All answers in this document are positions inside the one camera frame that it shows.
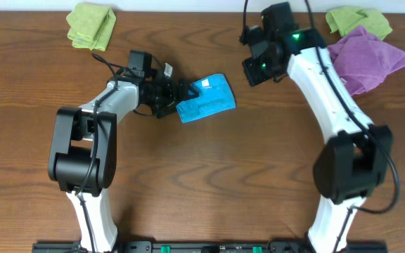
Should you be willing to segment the blue cloth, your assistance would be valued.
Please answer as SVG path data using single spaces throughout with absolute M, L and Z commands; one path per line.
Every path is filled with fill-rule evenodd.
M 236 108 L 236 101 L 224 74 L 212 74 L 191 84 L 198 97 L 180 102 L 177 112 L 188 123 Z

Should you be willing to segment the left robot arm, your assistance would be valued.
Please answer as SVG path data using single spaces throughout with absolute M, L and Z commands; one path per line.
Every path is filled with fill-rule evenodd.
M 108 188 L 117 166 L 117 125 L 146 105 L 158 119 L 177 111 L 180 102 L 200 96 L 193 84 L 172 77 L 172 66 L 154 68 L 155 56 L 132 50 L 126 66 L 91 54 L 112 77 L 93 100 L 56 113 L 48 174 L 72 202 L 81 231 L 73 252 L 117 252 Z

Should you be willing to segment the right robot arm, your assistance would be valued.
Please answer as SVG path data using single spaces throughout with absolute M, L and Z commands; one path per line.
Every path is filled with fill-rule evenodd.
M 359 108 L 333 67 L 328 47 L 315 26 L 301 29 L 290 4 L 261 12 L 260 26 L 244 26 L 240 42 L 251 55 L 242 63 L 251 86 L 293 80 L 307 100 L 323 136 L 313 166 L 320 201 L 303 241 L 278 241 L 273 252 L 386 252 L 376 241 L 350 242 L 354 217 L 396 167 L 390 157 L 392 132 L 377 126 Z

